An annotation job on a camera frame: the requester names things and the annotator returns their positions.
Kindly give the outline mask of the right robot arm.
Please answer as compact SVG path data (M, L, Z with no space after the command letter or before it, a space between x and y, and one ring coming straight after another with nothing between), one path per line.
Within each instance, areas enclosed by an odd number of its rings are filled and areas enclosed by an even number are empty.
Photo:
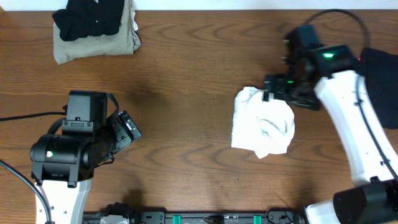
M287 48L286 75L268 75L264 101L327 110L343 143L352 189L305 207L305 223L387 223L397 220L397 154L369 99L360 61L348 46Z

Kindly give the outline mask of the white t-shirt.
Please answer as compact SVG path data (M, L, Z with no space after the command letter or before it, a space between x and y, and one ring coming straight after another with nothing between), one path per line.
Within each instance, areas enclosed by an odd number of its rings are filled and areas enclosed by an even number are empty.
M294 112L281 100L263 100L263 90L244 87L234 99L231 147L260 159L285 154L295 134Z

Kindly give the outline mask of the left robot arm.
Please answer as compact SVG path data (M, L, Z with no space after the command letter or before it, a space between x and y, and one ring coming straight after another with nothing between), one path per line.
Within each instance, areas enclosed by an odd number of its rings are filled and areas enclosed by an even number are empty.
M95 169L112 164L115 154L141 136L127 111L54 122L30 150L32 177L52 222L82 223Z

